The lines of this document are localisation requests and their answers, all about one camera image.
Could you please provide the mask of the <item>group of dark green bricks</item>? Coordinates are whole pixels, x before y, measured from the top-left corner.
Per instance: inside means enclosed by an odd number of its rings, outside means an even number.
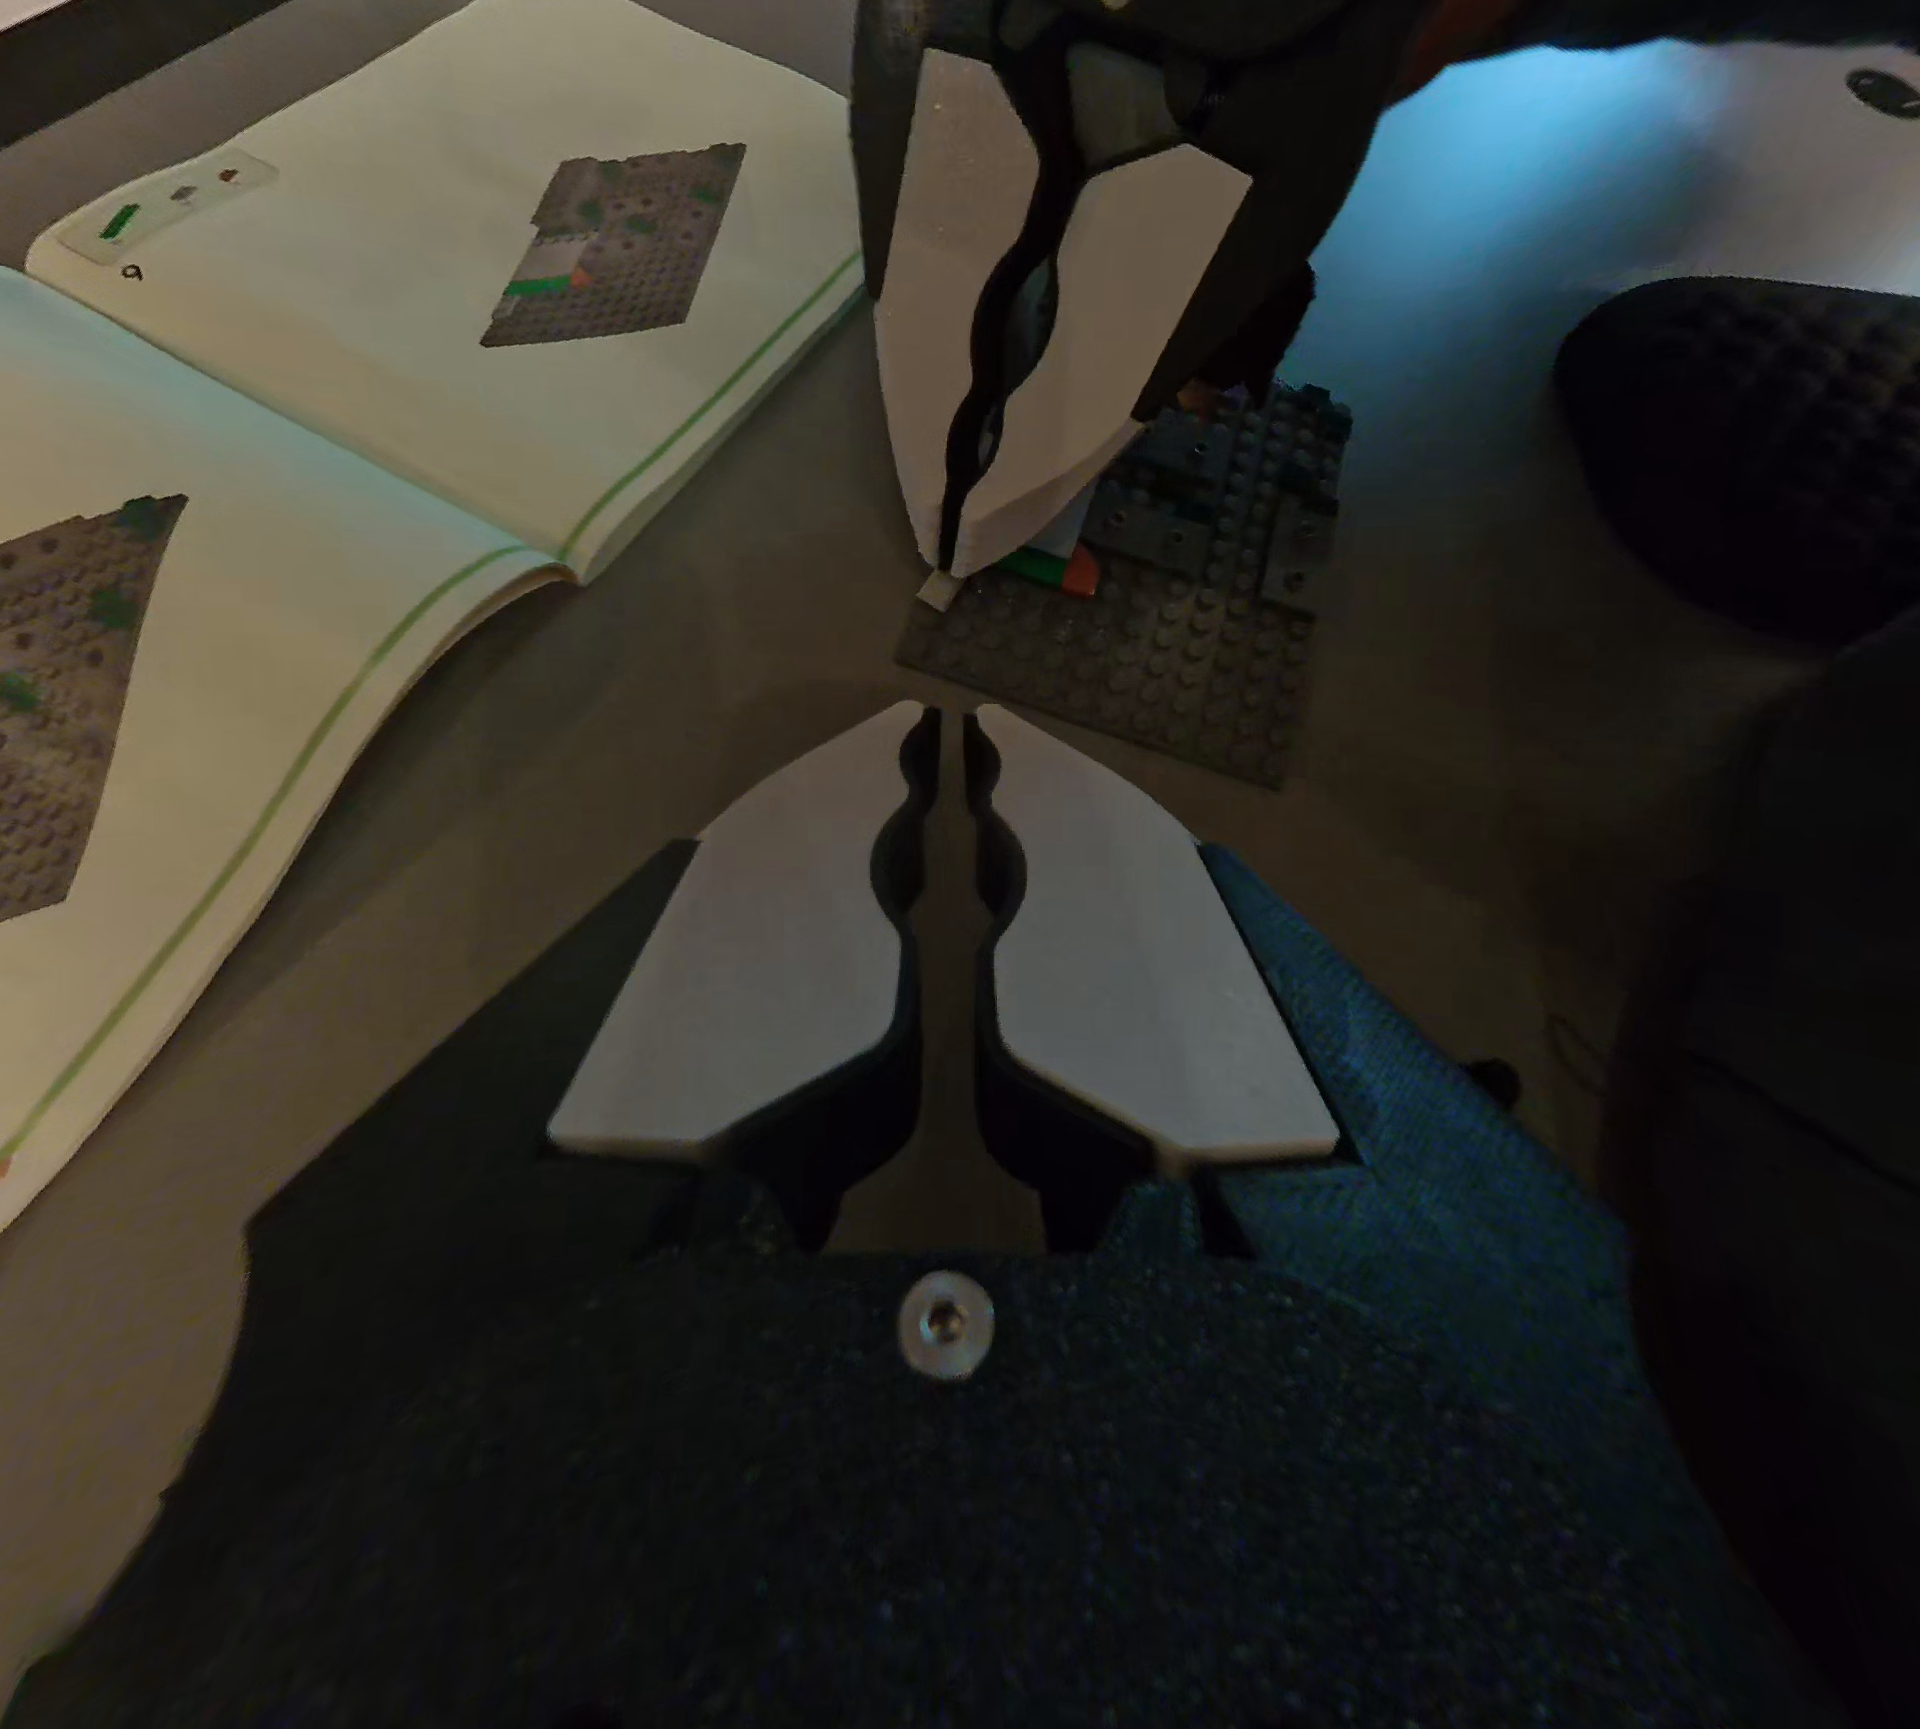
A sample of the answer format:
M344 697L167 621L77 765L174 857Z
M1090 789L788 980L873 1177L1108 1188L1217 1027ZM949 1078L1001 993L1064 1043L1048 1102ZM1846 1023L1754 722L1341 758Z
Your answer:
M1335 505L1353 418L1328 390L1280 381L1262 388L1236 385L1197 408L1175 413L1224 422L1238 437L1226 484L1178 494L1220 510L1230 503L1249 508L1280 499Z

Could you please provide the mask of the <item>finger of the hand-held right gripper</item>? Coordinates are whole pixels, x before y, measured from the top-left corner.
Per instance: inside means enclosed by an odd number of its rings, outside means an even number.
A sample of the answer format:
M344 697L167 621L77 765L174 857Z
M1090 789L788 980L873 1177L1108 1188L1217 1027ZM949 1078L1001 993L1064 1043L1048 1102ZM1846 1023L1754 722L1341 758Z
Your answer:
M976 381L974 321L1028 218L1036 153L992 64L923 55L873 322L895 480L929 567L949 564L948 446Z
M1189 144L1082 187L1043 351L1006 398L992 463L961 507L957 570L1043 531L1136 437L1139 397L1248 189L1244 173Z

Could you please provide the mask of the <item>open instruction booklet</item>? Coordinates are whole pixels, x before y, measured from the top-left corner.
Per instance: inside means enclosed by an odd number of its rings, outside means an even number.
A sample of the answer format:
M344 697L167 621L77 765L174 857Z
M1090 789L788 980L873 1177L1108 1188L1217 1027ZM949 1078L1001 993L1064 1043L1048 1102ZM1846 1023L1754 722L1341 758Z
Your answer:
M472 0L4 271L4 1226L395 703L857 300L849 153L633 0Z

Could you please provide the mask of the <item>white sheet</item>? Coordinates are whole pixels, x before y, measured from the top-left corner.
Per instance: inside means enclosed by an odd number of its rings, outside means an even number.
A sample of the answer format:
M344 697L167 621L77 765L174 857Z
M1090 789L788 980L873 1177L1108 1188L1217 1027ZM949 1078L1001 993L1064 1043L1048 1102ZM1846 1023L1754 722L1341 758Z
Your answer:
M1916 293L1914 46L1674 46L1667 62L1695 173L1666 274Z

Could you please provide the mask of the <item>grey studded baseplate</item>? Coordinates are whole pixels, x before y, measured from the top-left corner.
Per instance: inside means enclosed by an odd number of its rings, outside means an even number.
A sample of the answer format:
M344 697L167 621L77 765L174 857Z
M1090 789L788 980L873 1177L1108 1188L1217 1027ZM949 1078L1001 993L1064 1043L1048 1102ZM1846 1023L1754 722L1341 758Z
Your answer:
M1080 536L1076 549L1091 550L1099 564L1094 599L1074 600L990 567L963 581L948 612L914 604L895 661L986 698L1275 789L1294 757L1320 624L1262 629L1258 619L1269 527L1289 499L1220 510L1147 480L1126 461L1127 449L1094 483L1082 529L1095 510L1127 503L1217 516L1242 536L1234 573L1213 567L1194 581L1104 556Z

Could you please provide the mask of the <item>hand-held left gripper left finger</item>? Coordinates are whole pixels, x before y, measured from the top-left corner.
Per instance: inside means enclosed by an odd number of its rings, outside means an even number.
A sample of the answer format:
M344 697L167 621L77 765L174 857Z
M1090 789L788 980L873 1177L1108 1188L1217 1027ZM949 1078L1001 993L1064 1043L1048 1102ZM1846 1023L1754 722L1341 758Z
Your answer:
M882 1061L919 1005L939 757L942 714L895 703L707 822L547 1120L556 1148L713 1158Z

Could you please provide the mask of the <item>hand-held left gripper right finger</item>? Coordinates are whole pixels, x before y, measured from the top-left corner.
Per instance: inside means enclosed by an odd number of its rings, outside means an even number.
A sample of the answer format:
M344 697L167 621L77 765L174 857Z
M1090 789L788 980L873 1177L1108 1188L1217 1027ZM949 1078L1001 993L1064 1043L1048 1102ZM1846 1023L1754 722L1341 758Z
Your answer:
M1016 857L992 1023L1046 1090L1160 1166L1322 1161L1338 1125L1197 839L1016 712L974 712L987 825Z

